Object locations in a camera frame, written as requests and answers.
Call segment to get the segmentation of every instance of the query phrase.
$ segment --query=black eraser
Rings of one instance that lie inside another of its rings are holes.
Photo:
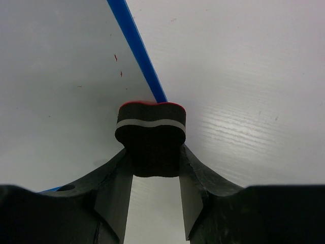
[[[185,109],[175,103],[131,102],[120,107],[115,137],[130,154],[134,175],[179,175],[185,121]]]

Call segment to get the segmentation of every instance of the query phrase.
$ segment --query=white stripe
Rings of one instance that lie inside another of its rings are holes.
[[[177,128],[180,128],[184,133],[186,131],[185,126],[172,119],[159,119],[155,121],[145,121],[145,120],[140,120],[136,118],[130,118],[130,119],[124,119],[116,124],[116,128],[120,128],[122,126],[142,126],[146,128],[152,128],[152,127],[157,127],[157,126],[175,126]]]

